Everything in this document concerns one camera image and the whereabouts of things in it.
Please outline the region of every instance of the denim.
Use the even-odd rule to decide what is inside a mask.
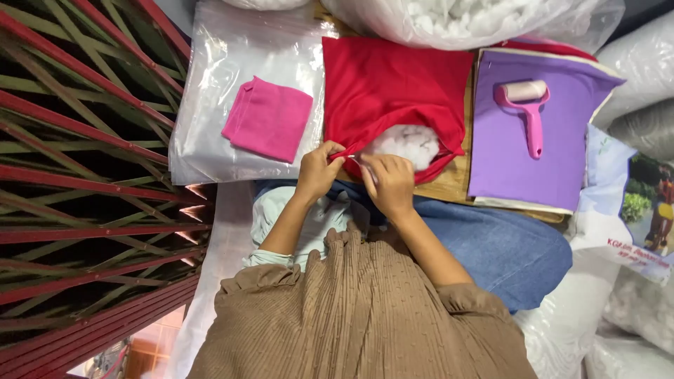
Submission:
[[[293,180],[256,181],[257,197]],[[372,225],[384,225],[365,187],[335,181],[328,197],[346,191],[370,212]],[[571,268],[569,243],[552,227],[528,216],[415,196],[414,208],[437,238],[461,262],[475,283],[501,298],[514,313],[540,306]]]

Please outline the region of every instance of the folded pink cloth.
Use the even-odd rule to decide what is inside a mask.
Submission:
[[[312,103],[300,90],[253,76],[239,88],[222,135],[232,145],[292,163]]]

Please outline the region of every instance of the brown pleated top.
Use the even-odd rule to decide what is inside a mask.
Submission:
[[[363,243],[351,224],[304,273],[264,264],[224,279],[188,378],[536,378],[500,299],[433,287],[392,235]]]

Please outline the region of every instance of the lint roller handle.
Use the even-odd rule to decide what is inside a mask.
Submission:
[[[541,127],[541,114],[524,109],[526,114],[526,144],[529,147],[529,155],[539,159],[543,153],[543,129]]]

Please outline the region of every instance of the pink lint roller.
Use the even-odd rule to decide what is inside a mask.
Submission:
[[[539,108],[550,99],[550,90],[542,80],[503,84],[494,93],[496,103],[502,107],[521,109],[526,114],[526,143],[529,155],[538,159],[543,153],[543,129]],[[514,101],[526,101],[518,104]]]

